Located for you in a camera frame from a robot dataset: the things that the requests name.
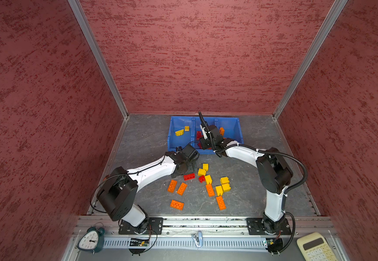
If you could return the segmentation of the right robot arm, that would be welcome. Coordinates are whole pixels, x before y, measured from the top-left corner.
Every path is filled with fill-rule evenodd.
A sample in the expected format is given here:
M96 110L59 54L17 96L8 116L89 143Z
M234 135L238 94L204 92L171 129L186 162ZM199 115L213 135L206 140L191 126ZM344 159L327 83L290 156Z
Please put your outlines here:
M259 179L266 189L266 207L263 213L263 227L267 234L279 232L286 219L285 203L288 192L300 187L308 178L306 166L295 157L272 147L268 150L256 149L230 138L224 138L218 128L201 119L200 138L203 150L212 149L219 157L229 157L253 165L258 170ZM286 162L290 159L303 170L302 179L291 184L293 171Z

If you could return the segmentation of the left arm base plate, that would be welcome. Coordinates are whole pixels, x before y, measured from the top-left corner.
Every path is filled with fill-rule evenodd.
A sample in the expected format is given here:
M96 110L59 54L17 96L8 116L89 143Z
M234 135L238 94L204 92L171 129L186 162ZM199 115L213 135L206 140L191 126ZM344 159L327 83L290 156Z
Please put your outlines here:
M164 218L162 217L147 217L143 222L134 227L129 222L121 220L119 223L118 234L120 235L160 235L162 233L162 227Z

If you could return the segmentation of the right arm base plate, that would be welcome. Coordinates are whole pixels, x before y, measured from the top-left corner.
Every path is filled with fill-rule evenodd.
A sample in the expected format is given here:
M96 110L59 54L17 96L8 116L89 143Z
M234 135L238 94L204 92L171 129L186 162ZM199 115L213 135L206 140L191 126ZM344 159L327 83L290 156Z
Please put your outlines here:
M248 217L246 219L248 233L251 236L290 236L292 234L286 217L279 221L272 221L269 218Z

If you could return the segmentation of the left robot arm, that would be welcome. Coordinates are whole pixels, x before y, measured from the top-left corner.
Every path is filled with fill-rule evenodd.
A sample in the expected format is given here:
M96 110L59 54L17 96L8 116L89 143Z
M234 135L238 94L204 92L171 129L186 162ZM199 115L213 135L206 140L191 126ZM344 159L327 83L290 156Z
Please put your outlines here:
M125 221L142 234L148 229L148 214L134 204L136 194L156 180L185 175L199 158L199 152L191 145L175 152L169 151L158 160L141 167L126 170L115 168L95 190L97 202L112 221Z

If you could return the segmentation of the orange diagonal brick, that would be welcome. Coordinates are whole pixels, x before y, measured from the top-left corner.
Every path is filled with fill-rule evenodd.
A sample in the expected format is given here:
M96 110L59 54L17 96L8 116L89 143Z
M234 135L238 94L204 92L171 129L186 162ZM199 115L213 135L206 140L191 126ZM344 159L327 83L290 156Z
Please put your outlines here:
M225 134L225 130L224 130L224 128L221 127L221 128L219 129L219 133L220 133L220 135L223 136L223 135Z

